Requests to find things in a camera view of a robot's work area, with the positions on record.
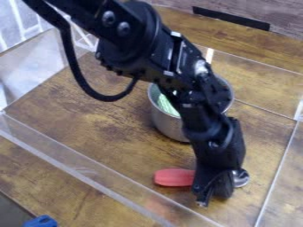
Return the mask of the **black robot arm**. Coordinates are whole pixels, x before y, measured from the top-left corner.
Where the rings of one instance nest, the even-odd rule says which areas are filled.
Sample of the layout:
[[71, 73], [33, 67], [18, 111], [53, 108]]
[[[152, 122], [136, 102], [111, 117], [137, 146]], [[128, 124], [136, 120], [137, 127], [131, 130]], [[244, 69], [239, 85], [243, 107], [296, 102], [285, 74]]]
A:
[[[189, 40], [163, 24], [152, 6], [140, 0], [22, 0], [59, 30], [71, 72], [88, 96], [115, 102], [137, 81], [157, 85], [183, 121], [183, 133], [196, 158], [192, 192], [207, 206], [212, 197], [228, 199], [235, 172], [241, 169], [245, 141], [240, 121], [228, 116], [231, 89]], [[71, 23], [99, 39], [96, 59], [119, 76], [131, 78], [124, 91], [95, 91], [80, 71]]]

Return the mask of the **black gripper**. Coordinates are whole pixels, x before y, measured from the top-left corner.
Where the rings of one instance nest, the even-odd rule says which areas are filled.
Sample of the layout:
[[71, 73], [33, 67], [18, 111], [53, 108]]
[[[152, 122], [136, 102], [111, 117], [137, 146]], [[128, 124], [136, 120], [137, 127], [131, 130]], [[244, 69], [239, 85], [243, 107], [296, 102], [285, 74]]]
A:
[[179, 107], [183, 133], [196, 158], [192, 193], [196, 204], [208, 207], [212, 196], [229, 199], [235, 190], [233, 170], [240, 170], [245, 142], [240, 121], [208, 105]]

